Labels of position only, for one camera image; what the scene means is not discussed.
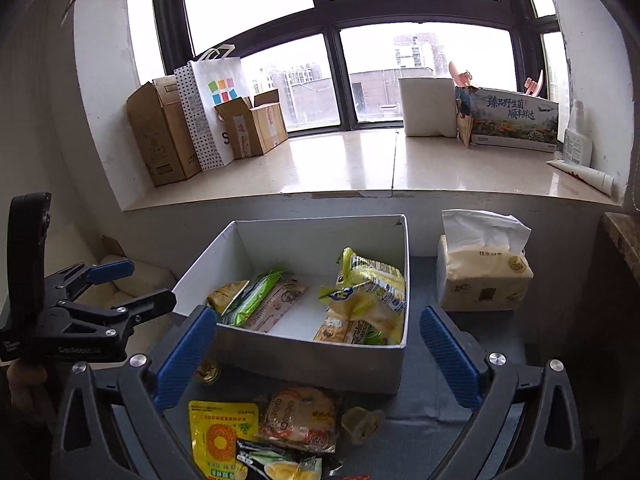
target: white bottle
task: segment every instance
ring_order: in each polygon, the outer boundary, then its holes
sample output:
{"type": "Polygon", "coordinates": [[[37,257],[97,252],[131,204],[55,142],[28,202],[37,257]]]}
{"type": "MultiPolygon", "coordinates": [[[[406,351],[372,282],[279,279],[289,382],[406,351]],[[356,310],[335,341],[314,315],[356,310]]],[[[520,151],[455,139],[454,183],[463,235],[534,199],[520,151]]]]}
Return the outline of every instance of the white bottle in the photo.
{"type": "Polygon", "coordinates": [[[574,99],[574,106],[569,114],[569,124],[564,131],[564,149],[562,158],[572,164],[591,166],[591,150],[593,141],[583,134],[584,109],[582,101],[574,99]]]}

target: bag handle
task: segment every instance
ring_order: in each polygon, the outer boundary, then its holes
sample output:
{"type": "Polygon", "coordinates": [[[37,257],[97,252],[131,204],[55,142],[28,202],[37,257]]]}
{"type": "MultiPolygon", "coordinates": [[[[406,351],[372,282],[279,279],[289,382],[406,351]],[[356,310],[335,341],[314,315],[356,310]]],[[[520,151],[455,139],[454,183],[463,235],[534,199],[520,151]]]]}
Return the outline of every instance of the bag handle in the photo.
{"type": "Polygon", "coordinates": [[[225,57],[231,54],[235,48],[236,46],[231,44],[212,46],[200,54],[200,57],[196,61],[203,61],[205,59],[225,59],[225,57]],[[226,49],[226,52],[222,53],[222,55],[220,55],[220,48],[226,49]]]}

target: shopping bag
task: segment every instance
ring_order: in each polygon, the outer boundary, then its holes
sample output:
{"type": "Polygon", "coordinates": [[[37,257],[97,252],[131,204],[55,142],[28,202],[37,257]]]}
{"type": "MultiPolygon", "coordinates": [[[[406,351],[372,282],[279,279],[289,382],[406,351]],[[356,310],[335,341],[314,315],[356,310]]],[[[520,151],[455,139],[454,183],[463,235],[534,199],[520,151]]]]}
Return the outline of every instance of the shopping bag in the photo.
{"type": "Polygon", "coordinates": [[[240,59],[227,57],[232,50],[229,45],[209,49],[198,60],[175,70],[184,116],[203,170],[234,160],[224,123],[214,107],[250,95],[240,59]]]}

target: white tube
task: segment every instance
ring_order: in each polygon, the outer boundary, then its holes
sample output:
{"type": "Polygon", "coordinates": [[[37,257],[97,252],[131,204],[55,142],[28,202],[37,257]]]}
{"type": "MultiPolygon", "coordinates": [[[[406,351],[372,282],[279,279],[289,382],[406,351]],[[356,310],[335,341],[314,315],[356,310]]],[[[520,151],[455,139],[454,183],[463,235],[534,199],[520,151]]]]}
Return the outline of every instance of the white tube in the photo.
{"type": "Polygon", "coordinates": [[[611,175],[594,170],[593,168],[588,168],[587,166],[571,164],[564,160],[548,160],[546,163],[554,168],[558,168],[558,170],[573,175],[578,180],[589,184],[605,195],[611,196],[613,188],[613,177],[611,175]]]}

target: silver bolt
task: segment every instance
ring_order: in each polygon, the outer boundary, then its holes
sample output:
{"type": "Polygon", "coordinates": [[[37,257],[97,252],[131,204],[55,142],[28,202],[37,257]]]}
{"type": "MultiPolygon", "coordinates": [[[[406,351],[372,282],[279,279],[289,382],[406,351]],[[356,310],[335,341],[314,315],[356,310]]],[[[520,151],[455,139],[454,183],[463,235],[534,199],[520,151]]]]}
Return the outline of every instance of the silver bolt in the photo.
{"type": "Polygon", "coordinates": [[[494,352],[492,354],[489,354],[489,361],[492,365],[502,366],[503,364],[505,364],[505,362],[507,362],[507,358],[498,352],[494,352]]]}
{"type": "Polygon", "coordinates": [[[81,374],[85,370],[86,370],[86,363],[83,361],[80,361],[71,367],[71,371],[75,374],[81,374]]]}
{"type": "Polygon", "coordinates": [[[129,364],[136,368],[140,368],[144,363],[146,363],[146,355],[144,354],[135,354],[129,359],[129,364]]]}
{"type": "Polygon", "coordinates": [[[549,361],[549,367],[555,372],[561,372],[564,370],[564,365],[559,359],[551,359],[551,361],[549,361]]]}

